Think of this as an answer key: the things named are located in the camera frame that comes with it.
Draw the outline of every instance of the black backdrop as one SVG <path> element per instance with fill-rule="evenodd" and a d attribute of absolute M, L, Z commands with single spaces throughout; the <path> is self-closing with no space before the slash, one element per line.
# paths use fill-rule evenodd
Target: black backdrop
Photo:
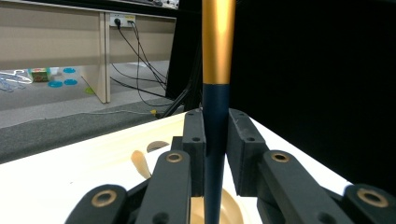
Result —
<path fill-rule="evenodd" d="M 386 1 L 238 1 L 231 107 L 352 183 L 396 195 L 395 24 Z M 178 56 L 171 64 L 191 59 Z M 188 74 L 171 71 L 168 88 L 183 90 Z"/>

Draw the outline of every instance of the white table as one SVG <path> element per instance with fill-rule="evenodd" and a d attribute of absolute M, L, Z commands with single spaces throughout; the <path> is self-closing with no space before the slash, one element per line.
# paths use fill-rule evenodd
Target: white table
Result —
<path fill-rule="evenodd" d="M 253 122 L 270 149 L 294 155 L 322 187 L 342 195 L 344 188 L 351 184 L 260 123 Z M 131 189 L 144 181 L 130 160 L 133 151 L 145 151 L 153 141 L 171 143 L 173 136 L 182 135 L 183 124 L 184 114 L 174 115 L 1 164 L 0 223 L 64 223 L 81 197 L 91 189 L 103 184 Z M 227 162 L 224 188 L 235 194 Z M 260 223 L 257 199 L 235 198 L 241 205 L 244 220 Z"/>

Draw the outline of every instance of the electrical outlet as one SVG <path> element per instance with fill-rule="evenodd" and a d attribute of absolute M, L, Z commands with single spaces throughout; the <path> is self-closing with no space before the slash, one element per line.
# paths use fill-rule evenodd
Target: electrical outlet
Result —
<path fill-rule="evenodd" d="M 114 22 L 115 19 L 119 19 L 121 21 L 121 27 L 132 27 L 132 24 L 129 23 L 128 21 L 136 22 L 135 15 L 110 13 L 110 26 L 117 27 L 117 24 Z"/>

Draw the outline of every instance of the gray floor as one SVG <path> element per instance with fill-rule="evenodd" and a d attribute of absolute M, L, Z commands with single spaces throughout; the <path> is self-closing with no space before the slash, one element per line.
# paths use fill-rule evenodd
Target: gray floor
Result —
<path fill-rule="evenodd" d="M 152 66 L 163 75 L 162 81 L 166 80 L 169 66 L 168 61 L 152 62 Z M 139 68 L 139 78 L 155 79 L 153 73 L 146 66 L 137 66 L 136 63 L 114 64 L 117 69 L 129 77 L 137 77 Z M 116 80 L 136 87 L 136 81 L 121 75 L 111 66 L 112 74 Z M 61 72 L 52 77 L 53 79 L 64 80 L 67 78 Z M 48 83 L 21 84 L 24 89 L 19 89 L 16 83 L 11 83 L 11 92 L 0 91 L 0 129 L 11 127 L 17 124 L 40 119 L 55 119 L 80 113 L 92 113 L 94 111 L 112 108 L 119 105 L 141 102 L 141 97 L 147 101 L 160 98 L 145 92 L 139 92 L 122 87 L 120 84 L 111 81 L 111 102 L 102 104 L 94 94 L 88 94 L 85 90 L 89 87 L 81 77 L 75 77 L 78 84 L 75 86 L 65 86 L 61 88 L 51 88 Z M 165 90 L 157 82 L 139 81 L 139 89 L 151 91 L 164 95 Z M 164 111 L 165 106 L 155 106 L 158 111 Z M 136 113 L 150 113 L 147 109 L 136 109 Z"/>

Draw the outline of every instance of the screw hole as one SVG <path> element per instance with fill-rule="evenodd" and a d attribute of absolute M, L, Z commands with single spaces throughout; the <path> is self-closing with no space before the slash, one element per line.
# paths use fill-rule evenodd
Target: screw hole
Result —
<path fill-rule="evenodd" d="M 107 189 L 95 194 L 91 200 L 91 203 L 95 207 L 105 207 L 116 201 L 116 198 L 117 193 L 114 190 Z"/>
<path fill-rule="evenodd" d="M 152 218 L 153 224 L 166 224 L 169 222 L 169 216 L 166 213 L 158 213 Z"/>
<path fill-rule="evenodd" d="M 319 213 L 318 220 L 324 224 L 335 224 L 335 219 L 327 213 Z"/>
<path fill-rule="evenodd" d="M 370 189 L 359 189 L 358 190 L 359 198 L 375 207 L 388 207 L 389 203 L 388 200 L 381 194 L 377 193 L 374 190 Z"/>
<path fill-rule="evenodd" d="M 183 160 L 183 157 L 178 153 L 171 153 L 166 157 L 166 160 L 169 162 L 179 162 Z"/>
<path fill-rule="evenodd" d="M 271 157 L 274 161 L 279 161 L 279 162 L 288 162 L 289 161 L 289 157 L 282 153 L 274 153 L 274 154 L 272 154 Z"/>

